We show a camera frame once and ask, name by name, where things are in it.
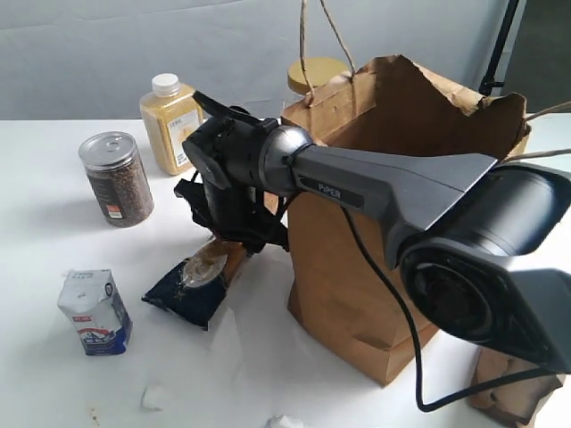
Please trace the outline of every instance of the yellow jar lid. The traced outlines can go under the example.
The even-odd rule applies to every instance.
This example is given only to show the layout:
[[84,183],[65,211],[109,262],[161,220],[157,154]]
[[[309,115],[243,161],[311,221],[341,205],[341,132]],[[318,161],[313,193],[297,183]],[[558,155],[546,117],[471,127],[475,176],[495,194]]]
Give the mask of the yellow jar lid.
[[[338,74],[348,71],[349,67],[334,58],[317,57],[305,59],[305,70],[313,87],[318,87],[325,85]],[[299,95],[306,95],[310,91],[303,77],[301,61],[294,62],[287,71],[287,85]]]

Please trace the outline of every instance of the white table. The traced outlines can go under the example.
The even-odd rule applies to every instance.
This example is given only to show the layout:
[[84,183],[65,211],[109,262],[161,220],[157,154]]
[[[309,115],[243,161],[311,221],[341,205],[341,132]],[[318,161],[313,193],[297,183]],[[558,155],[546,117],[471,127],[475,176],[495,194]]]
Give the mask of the white table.
[[[77,155],[107,130],[137,139],[156,204],[130,229],[104,222]],[[563,148],[569,136],[571,115],[538,119],[529,149]],[[249,262],[208,333],[143,303],[208,233],[175,198],[179,177],[159,171],[140,121],[0,122],[0,144],[0,426],[261,428],[279,414],[315,428],[497,426],[466,402],[422,414],[412,365],[381,389],[313,341],[286,310],[294,276],[280,249]],[[569,157],[543,163],[571,169]],[[125,354],[83,354],[56,307],[72,268],[112,269],[134,320]],[[437,334],[424,351],[425,400],[466,386],[475,350]],[[149,384],[171,395],[161,412],[140,406]],[[570,399],[568,383],[536,426],[561,426]]]

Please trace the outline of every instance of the white bottle cap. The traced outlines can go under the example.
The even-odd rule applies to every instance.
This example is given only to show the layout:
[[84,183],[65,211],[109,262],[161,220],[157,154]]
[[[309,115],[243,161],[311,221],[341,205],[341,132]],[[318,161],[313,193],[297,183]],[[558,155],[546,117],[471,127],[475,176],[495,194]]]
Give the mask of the white bottle cap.
[[163,97],[178,94],[180,82],[176,74],[164,73],[153,78],[153,94]]

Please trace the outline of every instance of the yellow powder bottle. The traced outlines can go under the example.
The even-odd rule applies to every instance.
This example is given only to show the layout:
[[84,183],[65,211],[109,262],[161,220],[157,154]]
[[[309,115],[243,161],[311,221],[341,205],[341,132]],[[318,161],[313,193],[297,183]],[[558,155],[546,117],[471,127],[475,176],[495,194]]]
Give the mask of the yellow powder bottle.
[[192,167],[182,144],[203,122],[203,111],[192,97],[194,89],[175,74],[153,78],[153,91],[141,98],[139,108],[154,158],[163,171],[176,176]]

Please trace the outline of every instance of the white backdrop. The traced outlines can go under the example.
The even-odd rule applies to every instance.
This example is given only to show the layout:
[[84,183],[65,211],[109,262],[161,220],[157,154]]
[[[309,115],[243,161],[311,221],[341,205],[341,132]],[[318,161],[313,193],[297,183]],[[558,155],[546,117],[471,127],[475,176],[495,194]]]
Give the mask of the white backdrop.
[[[308,55],[343,59],[318,0],[309,3]],[[359,66],[406,54],[477,88],[507,0],[327,3]],[[161,72],[279,114],[292,97],[299,10],[299,0],[0,0],[0,119],[138,118]]]

